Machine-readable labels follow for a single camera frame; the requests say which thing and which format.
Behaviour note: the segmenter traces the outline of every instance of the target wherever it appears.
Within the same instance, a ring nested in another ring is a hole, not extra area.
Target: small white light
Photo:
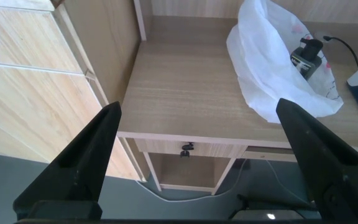
[[[276,219],[276,217],[273,214],[267,214],[269,219]]]

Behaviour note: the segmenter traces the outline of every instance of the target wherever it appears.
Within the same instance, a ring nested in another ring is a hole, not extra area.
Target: desk drawer
[[[82,73],[51,12],[0,8],[0,63]]]
[[[154,152],[162,154],[180,155],[182,146],[189,142],[165,141],[153,139],[135,139],[140,152]],[[238,158],[243,155],[247,146],[229,144],[211,144],[194,142],[194,150],[190,150],[190,156],[226,157]]]

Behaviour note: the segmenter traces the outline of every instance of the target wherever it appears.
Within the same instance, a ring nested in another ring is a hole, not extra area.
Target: power cord
[[[215,197],[219,197],[219,196],[222,196],[222,195],[226,195],[227,193],[229,193],[230,191],[232,191],[234,188],[236,188],[239,180],[240,180],[240,177],[241,177],[241,174],[242,174],[242,169],[244,168],[244,164],[247,162],[247,159],[245,159],[242,164],[241,164],[241,167],[240,167],[240,172],[239,172],[239,175],[237,176],[237,180],[236,182],[234,183],[234,185],[227,191],[219,194],[219,195],[207,195],[207,196],[203,196],[203,197],[198,197],[198,198],[191,198],[191,199],[184,199],[184,200],[169,200],[169,199],[165,199],[159,195],[157,195],[156,193],[154,193],[152,190],[148,189],[146,186],[144,186],[142,183],[140,183],[139,181],[136,181],[137,184],[139,184],[143,189],[145,189],[146,191],[150,192],[152,195],[156,196],[157,198],[159,198],[160,200],[163,200],[164,202],[193,202],[193,201],[197,201],[197,200],[201,200],[201,199],[204,199],[204,198],[215,198]],[[310,203],[306,202],[305,200],[303,200],[302,198],[299,198],[296,194],[294,194],[291,190],[289,190],[288,188],[286,188],[280,181],[280,179],[278,178],[278,175],[275,171],[275,169],[273,168],[273,166],[271,165],[271,163],[266,160],[267,164],[270,166],[271,170],[273,171],[274,173],[274,176],[275,178],[277,179],[277,182],[278,184],[280,184],[280,186],[282,188],[284,188],[288,193],[290,193],[291,195],[293,195],[294,197],[296,197],[299,201],[307,204],[307,205],[310,205]]]
[[[290,189],[286,188],[280,181],[280,179],[278,178],[278,175],[276,173],[276,170],[273,168],[272,164],[270,163],[270,161],[266,160],[267,164],[270,166],[270,168],[272,169],[274,176],[276,177],[276,180],[278,182],[278,184],[280,184],[280,186],[285,189],[288,193],[290,193],[292,196],[296,197],[299,201],[305,203],[306,205],[310,205],[309,202],[303,200],[302,198],[299,198],[299,196],[297,196],[296,194],[294,194]]]
[[[196,201],[196,200],[200,200],[200,199],[204,199],[204,198],[214,198],[214,197],[219,197],[219,196],[222,196],[222,195],[225,195],[227,193],[229,193],[231,190],[233,190],[236,185],[238,184],[239,180],[240,180],[240,176],[242,174],[242,168],[244,167],[244,164],[246,163],[247,159],[245,159],[242,164],[241,164],[241,167],[240,167],[240,172],[239,172],[239,175],[237,176],[237,180],[236,180],[236,183],[234,183],[234,185],[227,191],[221,193],[221,194],[218,194],[218,195],[207,195],[207,196],[203,196],[203,197],[198,197],[198,198],[191,198],[191,199],[184,199],[184,200],[168,200],[168,199],[165,199],[159,195],[157,195],[156,193],[154,193],[152,190],[148,189],[146,186],[144,186],[143,184],[141,184],[139,181],[136,181],[137,184],[139,184],[141,187],[143,187],[145,190],[147,190],[148,192],[150,192],[152,195],[158,197],[159,199],[163,200],[164,202],[193,202],[193,201]]]
[[[357,64],[357,68],[358,68],[358,58],[357,58],[357,55],[356,53],[354,53],[352,47],[347,44],[345,41],[343,41],[342,39],[339,39],[337,37],[329,37],[329,36],[323,36],[323,39],[326,40],[327,42],[330,41],[330,40],[337,40],[339,42],[341,42],[342,44],[344,44],[352,53],[353,57],[354,57],[354,60],[356,61],[356,64]]]

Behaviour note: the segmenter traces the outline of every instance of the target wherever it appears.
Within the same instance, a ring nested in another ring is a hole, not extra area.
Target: black cable
[[[354,57],[354,60],[356,61],[357,68],[358,68],[358,58],[357,58],[357,55],[356,55],[356,53],[354,53],[353,49],[351,48],[351,46],[350,46],[349,44],[347,44],[345,41],[343,41],[343,40],[341,40],[341,39],[339,39],[339,38],[337,38],[337,37],[324,36],[323,39],[324,39],[324,40],[327,40],[327,41],[330,41],[330,40],[334,39],[334,40],[337,40],[337,41],[341,42],[342,44],[344,44],[344,45],[352,52],[352,55],[353,55],[353,57]]]

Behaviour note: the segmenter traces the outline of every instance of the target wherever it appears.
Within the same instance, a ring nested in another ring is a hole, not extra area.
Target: cabinet drawer
[[[0,66],[0,128],[49,162],[100,109],[84,76]]]
[[[181,141],[164,141],[153,139],[135,139],[140,152],[154,152],[162,154],[180,155],[182,146],[189,142]],[[194,142],[194,150],[190,150],[191,156],[207,156],[207,157],[226,157],[238,158],[247,149],[247,146],[230,145],[230,144],[211,144]]]
[[[82,73],[51,12],[0,8],[0,63]]]

